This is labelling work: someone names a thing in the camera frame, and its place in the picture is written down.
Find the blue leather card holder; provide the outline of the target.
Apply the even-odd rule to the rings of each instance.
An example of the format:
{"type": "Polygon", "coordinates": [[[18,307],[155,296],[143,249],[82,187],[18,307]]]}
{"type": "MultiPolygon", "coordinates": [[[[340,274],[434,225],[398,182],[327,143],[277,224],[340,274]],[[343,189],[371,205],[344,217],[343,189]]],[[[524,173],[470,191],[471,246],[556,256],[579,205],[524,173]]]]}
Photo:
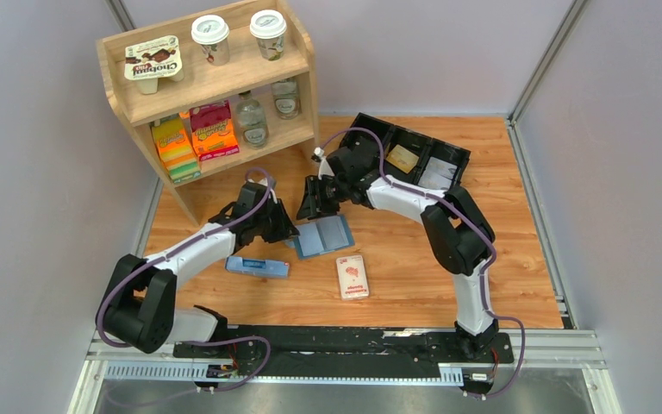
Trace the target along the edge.
{"type": "Polygon", "coordinates": [[[287,241],[286,245],[296,250],[300,260],[330,254],[355,244],[346,217],[343,215],[328,216],[300,224],[297,225],[297,230],[299,235],[287,241]]]}

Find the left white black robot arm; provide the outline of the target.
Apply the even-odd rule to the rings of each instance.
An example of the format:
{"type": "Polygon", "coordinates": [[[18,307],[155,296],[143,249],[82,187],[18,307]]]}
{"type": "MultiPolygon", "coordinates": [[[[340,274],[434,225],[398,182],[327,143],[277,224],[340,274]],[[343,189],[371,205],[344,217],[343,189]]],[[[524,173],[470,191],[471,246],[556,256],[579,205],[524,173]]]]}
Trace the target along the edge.
{"type": "Polygon", "coordinates": [[[261,238],[282,242],[298,234],[272,179],[247,181],[236,201],[177,245],[146,258],[126,254],[116,263],[96,314],[97,333],[111,347],[151,354],[166,343],[198,347],[211,358],[232,344],[217,312],[176,307],[179,287],[210,265],[261,238]]]}

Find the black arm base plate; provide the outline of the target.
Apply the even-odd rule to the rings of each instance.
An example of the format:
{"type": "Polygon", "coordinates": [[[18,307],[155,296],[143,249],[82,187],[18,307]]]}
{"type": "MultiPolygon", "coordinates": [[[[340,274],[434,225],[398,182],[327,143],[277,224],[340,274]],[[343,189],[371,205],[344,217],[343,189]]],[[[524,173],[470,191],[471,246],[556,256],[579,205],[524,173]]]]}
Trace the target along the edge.
{"type": "Polygon", "coordinates": [[[214,348],[177,345],[177,358],[230,359],[240,373],[251,373],[270,357],[266,376],[340,377],[359,379],[428,379],[439,376],[441,363],[509,364],[515,356],[508,335],[499,333],[487,349],[468,358],[454,331],[432,331],[405,336],[400,329],[328,326],[237,325],[222,329],[221,339],[262,336],[257,342],[214,348]]]}

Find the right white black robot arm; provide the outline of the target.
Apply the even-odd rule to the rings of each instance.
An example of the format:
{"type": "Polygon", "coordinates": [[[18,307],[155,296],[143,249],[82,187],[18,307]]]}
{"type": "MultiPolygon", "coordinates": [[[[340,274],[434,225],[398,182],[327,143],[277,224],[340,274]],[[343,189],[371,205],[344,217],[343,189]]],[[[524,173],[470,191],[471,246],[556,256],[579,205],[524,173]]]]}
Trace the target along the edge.
{"type": "Polygon", "coordinates": [[[407,183],[379,165],[376,148],[340,147],[330,155],[316,147],[316,173],[305,179],[297,219],[334,216],[351,202],[420,223],[438,263],[453,276],[458,300],[459,353],[479,361],[498,330],[488,299],[488,269],[496,258],[495,234],[470,193],[461,186],[432,190],[407,183]]]}

